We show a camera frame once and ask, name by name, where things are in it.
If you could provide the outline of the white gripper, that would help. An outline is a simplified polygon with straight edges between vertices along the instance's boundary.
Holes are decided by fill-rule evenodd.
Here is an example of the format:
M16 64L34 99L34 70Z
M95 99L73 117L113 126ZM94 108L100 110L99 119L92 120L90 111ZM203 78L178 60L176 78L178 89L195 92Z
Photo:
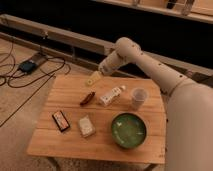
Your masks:
M98 66L98 70L104 75L109 76L125 64L125 61L115 51L110 53ZM101 79L102 74L99 71L94 71L86 81L88 86L93 85Z

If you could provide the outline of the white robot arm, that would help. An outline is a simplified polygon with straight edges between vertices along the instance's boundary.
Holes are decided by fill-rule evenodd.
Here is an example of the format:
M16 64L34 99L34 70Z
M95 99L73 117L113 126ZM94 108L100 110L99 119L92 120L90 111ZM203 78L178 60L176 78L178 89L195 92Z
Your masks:
M213 171L213 88L150 57L127 37L116 41L115 50L87 83L92 85L128 63L136 64L169 96L165 171Z

